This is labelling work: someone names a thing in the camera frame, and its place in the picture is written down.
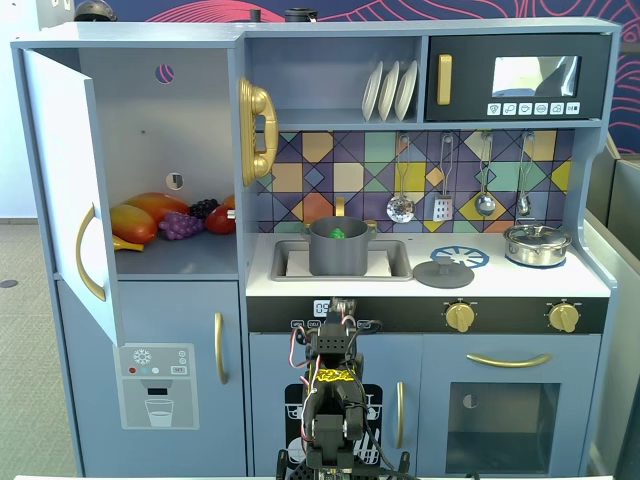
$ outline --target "colorful tile backsplash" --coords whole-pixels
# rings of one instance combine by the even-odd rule
[[[271,174],[260,178],[259,227],[263,232],[300,232],[304,222],[333,214],[336,197],[345,198],[345,214],[376,220],[381,232],[492,232],[515,222],[522,151],[522,131],[493,131],[493,163],[488,191],[496,211],[483,218],[474,201],[480,191],[482,133],[456,131],[448,190],[454,199],[453,220],[434,222],[434,198],[441,193],[442,132],[411,132],[408,150],[396,156],[396,132],[282,132]],[[536,131],[526,189],[531,191],[530,217],[551,226],[562,221],[569,183],[573,130]],[[449,168],[448,149],[443,170]],[[416,218],[396,224],[387,216],[387,202],[399,192],[416,202]]]

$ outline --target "dispenser cup icon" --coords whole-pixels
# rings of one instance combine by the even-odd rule
[[[171,427],[173,419],[173,400],[149,399],[144,401],[149,421],[154,428]]]

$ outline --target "toy kitchen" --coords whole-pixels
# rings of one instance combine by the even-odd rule
[[[364,332],[363,463],[375,439],[421,477],[584,475],[616,283],[582,229],[619,33],[80,23],[15,40],[78,474],[273,476],[280,449],[295,468],[290,364],[341,305]],[[164,201],[192,207],[158,218]]]

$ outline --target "oven window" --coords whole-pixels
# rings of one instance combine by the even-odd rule
[[[447,474],[549,472],[558,383],[452,383]]]
[[[580,57],[498,57],[494,97],[575,97]]]

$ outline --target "gray carpet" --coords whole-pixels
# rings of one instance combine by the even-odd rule
[[[0,480],[75,476],[37,225],[0,224]]]

